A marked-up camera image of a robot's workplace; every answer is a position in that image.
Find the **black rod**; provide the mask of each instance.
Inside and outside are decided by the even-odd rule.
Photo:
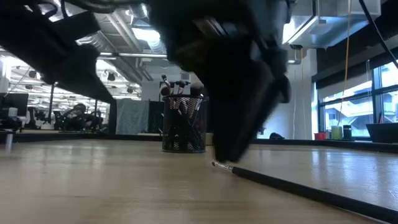
[[[54,88],[55,85],[51,85],[51,95],[50,95],[50,106],[49,106],[49,116],[47,118],[49,124],[51,124],[51,113],[52,113],[52,101],[53,101],[53,97],[54,97]]]
[[[97,117],[97,106],[98,106],[98,100],[95,100],[95,106],[94,106],[94,117]]]
[[[379,29],[377,28],[376,23],[374,22],[371,14],[369,13],[368,8],[365,5],[365,2],[363,0],[359,0],[359,3],[362,7],[363,12],[365,13],[366,18],[369,21],[370,26],[372,27],[372,29],[375,31],[377,37],[379,38],[379,43],[380,43],[381,47],[383,47],[383,49],[386,51],[386,53],[390,57],[392,63],[398,68],[397,59],[395,58],[394,54],[391,52],[391,50],[388,48],[386,42],[384,41],[383,36],[381,35]]]

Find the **computer monitor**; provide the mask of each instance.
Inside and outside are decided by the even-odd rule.
[[[0,93],[0,109],[17,108],[18,116],[26,116],[27,102],[29,98],[28,93]]]

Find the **yellow cable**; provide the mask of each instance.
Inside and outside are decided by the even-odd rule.
[[[353,0],[349,0],[349,13],[348,13],[348,25],[347,25],[347,46],[346,46],[346,66],[345,66],[345,75],[344,75],[344,88],[343,88],[343,96],[341,96],[341,104],[340,104],[340,115],[338,118],[337,126],[340,125],[343,111],[343,102],[344,102],[344,92],[346,91],[347,86],[347,74],[348,74],[348,52],[349,52],[349,27],[351,25],[351,9],[353,8]]]
[[[304,96],[304,52],[303,52],[303,48],[301,48],[301,92],[302,92],[302,96]],[[304,136],[305,139],[307,139],[307,125],[305,124],[305,101],[304,101],[304,97],[302,97],[302,101],[303,101],[303,117],[304,117]]]
[[[294,70],[294,82],[296,82],[296,69]],[[293,138],[295,139],[296,133],[296,107],[297,107],[297,91],[294,88],[294,107],[293,107]]]

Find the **black cable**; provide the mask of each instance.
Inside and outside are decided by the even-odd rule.
[[[395,58],[394,54],[391,52],[391,50],[386,45],[386,42],[384,41],[383,36],[381,35],[379,29],[377,28],[376,23],[374,23],[373,18],[371,17],[371,14],[369,13],[369,11],[365,5],[365,2],[363,0],[359,0],[359,3],[361,4],[363,12],[365,13],[366,18],[368,19],[370,26],[377,33],[377,36],[379,37],[379,42],[380,42],[381,46],[386,51],[386,53],[389,54],[389,56],[392,60],[392,63],[394,63],[394,65],[398,68],[397,59]]]
[[[95,13],[109,14],[116,10],[116,6],[113,5],[95,4],[90,1],[84,1],[84,0],[67,0],[67,1],[70,4],[74,4],[82,9]]]
[[[29,8],[32,10],[32,12],[36,13],[36,14],[42,14],[42,11],[40,10],[40,7],[38,4],[32,3],[28,5]]]
[[[61,2],[61,12],[62,12],[63,18],[66,19],[69,16],[68,16],[68,13],[67,13],[67,9],[65,7],[65,0],[61,0],[60,2]]]
[[[44,16],[47,18],[50,18],[50,17],[56,15],[56,13],[58,12],[58,7],[52,2],[43,1],[43,2],[40,2],[39,4],[49,4],[52,7],[54,7],[54,9],[52,9],[44,14]]]

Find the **white wall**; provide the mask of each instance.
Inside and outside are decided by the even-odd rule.
[[[141,100],[159,101],[159,81],[142,82]]]
[[[264,134],[258,134],[257,138],[267,139],[271,133],[278,133],[286,139],[313,139],[313,133],[318,132],[318,106],[311,77],[316,72],[317,52],[314,49],[307,50],[302,65],[289,65],[287,76],[292,85],[292,100],[275,109],[264,124]]]

